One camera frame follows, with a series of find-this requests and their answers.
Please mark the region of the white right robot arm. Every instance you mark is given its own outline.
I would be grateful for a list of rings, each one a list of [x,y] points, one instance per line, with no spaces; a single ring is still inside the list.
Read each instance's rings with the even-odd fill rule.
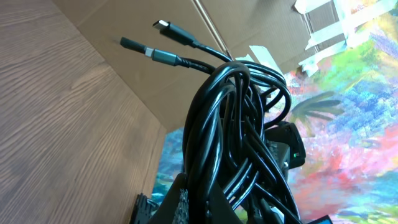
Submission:
[[[304,165],[306,159],[305,147],[296,125],[283,121],[266,130],[265,137],[272,156],[287,180],[289,170]]]

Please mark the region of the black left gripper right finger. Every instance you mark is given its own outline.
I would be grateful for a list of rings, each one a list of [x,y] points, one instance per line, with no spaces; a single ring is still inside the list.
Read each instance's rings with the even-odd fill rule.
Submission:
[[[227,201],[221,187],[215,183],[209,195],[206,224],[242,224]]]

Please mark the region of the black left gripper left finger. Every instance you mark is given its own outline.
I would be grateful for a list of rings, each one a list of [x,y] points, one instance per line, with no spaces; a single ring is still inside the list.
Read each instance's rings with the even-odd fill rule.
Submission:
[[[180,173],[174,180],[158,211],[148,224],[189,224],[187,176]]]

